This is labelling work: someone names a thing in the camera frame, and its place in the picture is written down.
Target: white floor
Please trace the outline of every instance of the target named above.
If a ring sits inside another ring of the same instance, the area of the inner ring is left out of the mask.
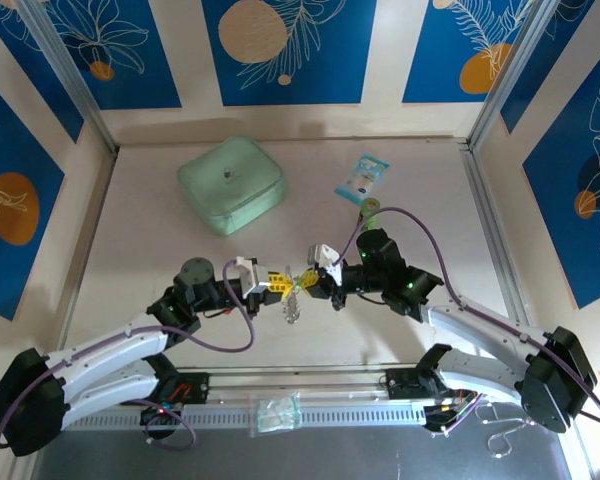
[[[373,191],[384,206],[400,206],[431,228],[451,278],[466,296],[501,313],[504,302],[466,179],[458,145],[451,141],[332,140],[263,144],[285,171],[286,200],[223,238],[196,217],[176,179],[178,167],[212,145],[123,147],[91,250],[67,345],[103,335],[142,312],[172,282],[188,258],[202,256],[220,268],[237,255],[255,256],[271,270],[304,271],[307,249],[327,243],[341,249],[358,208],[333,193],[358,158],[369,153],[391,164]],[[410,220],[380,218],[407,263],[439,274],[433,250]],[[357,254],[349,262],[359,261]],[[448,302],[446,291],[431,304]],[[300,297],[302,313],[288,325],[280,305],[255,319],[256,343],[242,354],[219,354],[184,343],[168,351],[177,366],[280,366],[416,362],[434,343],[474,349],[386,307],[350,298],[339,313],[328,301]],[[247,330],[236,312],[203,319],[197,335],[217,345],[239,346]]]

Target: wet wipes packet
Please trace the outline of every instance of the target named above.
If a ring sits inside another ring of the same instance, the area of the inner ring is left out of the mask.
[[[365,154],[335,192],[360,205],[387,168],[389,168],[388,163]]]

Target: mint green pouch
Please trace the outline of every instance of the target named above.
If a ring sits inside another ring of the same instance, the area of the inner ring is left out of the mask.
[[[220,235],[229,235],[282,201],[280,166],[254,140],[231,137],[183,165],[178,180],[193,209]]]

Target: white tabletop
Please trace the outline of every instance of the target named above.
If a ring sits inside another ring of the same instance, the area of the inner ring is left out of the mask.
[[[283,203],[228,237],[218,237],[188,205],[178,167],[212,145],[123,147],[120,151],[84,281],[68,329],[75,345],[119,327],[143,312],[171,285],[191,257],[221,267],[233,257],[257,257],[270,270],[304,271],[315,243],[341,249],[355,227],[358,207],[334,188],[358,158],[369,153],[391,164],[373,190],[383,206],[418,215],[438,239],[456,288],[492,310],[504,302],[459,153],[451,141],[330,140],[263,143],[288,179]],[[413,222],[395,213],[379,225],[398,243],[408,264],[440,274],[431,245]],[[358,263],[352,251],[348,260]],[[448,302],[444,288],[430,304]],[[288,325],[282,306],[261,309],[256,343],[241,354],[221,354],[184,343],[168,351],[176,366],[281,366],[416,362],[434,343],[475,350],[457,337],[352,297],[336,313],[330,302],[300,297],[298,323]],[[248,340],[237,311],[202,320],[196,334],[216,345]]]

